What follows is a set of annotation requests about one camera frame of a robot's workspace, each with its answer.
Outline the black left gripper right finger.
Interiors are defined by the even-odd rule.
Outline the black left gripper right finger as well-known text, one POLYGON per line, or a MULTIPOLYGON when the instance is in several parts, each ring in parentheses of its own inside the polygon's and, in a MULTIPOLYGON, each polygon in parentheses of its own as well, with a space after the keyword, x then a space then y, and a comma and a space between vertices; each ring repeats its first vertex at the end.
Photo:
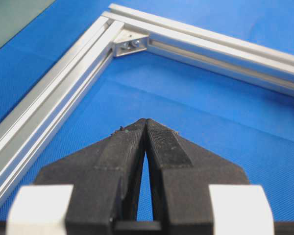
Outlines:
POLYGON ((244 170, 152 119, 146 142, 153 218, 169 235, 213 234, 208 186, 248 185, 244 170))

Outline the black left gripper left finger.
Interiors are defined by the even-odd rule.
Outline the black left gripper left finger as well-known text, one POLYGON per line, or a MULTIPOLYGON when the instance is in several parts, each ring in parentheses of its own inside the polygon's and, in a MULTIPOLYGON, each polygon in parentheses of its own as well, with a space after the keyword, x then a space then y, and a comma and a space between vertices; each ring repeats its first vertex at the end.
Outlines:
POLYGON ((72 184, 70 235, 110 235, 115 220, 135 220, 145 156, 144 118, 44 166, 36 185, 72 184))

